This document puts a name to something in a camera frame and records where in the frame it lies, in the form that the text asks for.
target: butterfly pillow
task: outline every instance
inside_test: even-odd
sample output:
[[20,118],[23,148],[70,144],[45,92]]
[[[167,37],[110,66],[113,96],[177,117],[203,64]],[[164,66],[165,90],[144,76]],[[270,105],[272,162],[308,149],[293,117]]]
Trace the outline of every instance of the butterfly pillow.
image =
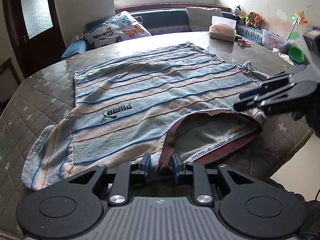
[[106,20],[84,35],[94,48],[100,48],[116,42],[147,37],[151,34],[127,11]]

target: table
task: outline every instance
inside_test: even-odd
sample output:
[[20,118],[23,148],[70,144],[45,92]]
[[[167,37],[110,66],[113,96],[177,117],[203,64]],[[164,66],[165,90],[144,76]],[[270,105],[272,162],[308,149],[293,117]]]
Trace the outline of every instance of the table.
[[[43,129],[57,124],[74,108],[74,72],[114,57],[186,41],[217,54],[230,64],[250,60],[257,70],[269,75],[291,66],[255,43],[250,48],[241,48],[237,43],[210,39],[208,32],[189,32],[108,45],[33,74],[20,85],[0,118],[0,237],[1,231],[14,237],[21,236],[15,208],[20,199],[29,194],[21,184],[22,168]],[[311,135],[312,131],[304,120],[294,122],[291,114],[273,116],[266,121],[263,132],[255,140],[221,162],[266,180],[290,160]]]

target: crosshair logo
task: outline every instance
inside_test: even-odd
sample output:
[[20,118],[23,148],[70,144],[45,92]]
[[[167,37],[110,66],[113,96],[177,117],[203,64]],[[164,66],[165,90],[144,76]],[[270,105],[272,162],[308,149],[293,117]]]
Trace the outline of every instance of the crosshair logo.
[[163,199],[158,199],[156,202],[161,205],[161,204],[163,204],[163,203],[166,202],[166,201],[163,200]]

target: plastic container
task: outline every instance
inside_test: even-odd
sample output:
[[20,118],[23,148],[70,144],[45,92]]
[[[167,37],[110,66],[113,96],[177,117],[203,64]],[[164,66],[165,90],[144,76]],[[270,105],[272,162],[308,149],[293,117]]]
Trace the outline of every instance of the plastic container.
[[235,41],[236,21],[224,17],[212,16],[212,25],[209,28],[210,38]]
[[286,43],[287,41],[285,39],[266,30],[262,30],[262,45],[267,49],[272,51],[273,48],[277,48],[281,53],[285,54],[287,52]]
[[302,64],[305,60],[302,50],[297,47],[291,47],[289,49],[289,57],[294,63],[297,64]]

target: orange plush toy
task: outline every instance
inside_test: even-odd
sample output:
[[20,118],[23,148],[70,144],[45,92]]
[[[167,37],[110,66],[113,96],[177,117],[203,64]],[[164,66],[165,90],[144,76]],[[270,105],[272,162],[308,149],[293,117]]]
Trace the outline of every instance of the orange plush toy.
[[257,16],[254,18],[253,27],[258,28],[261,21],[262,21],[262,16],[257,14]]

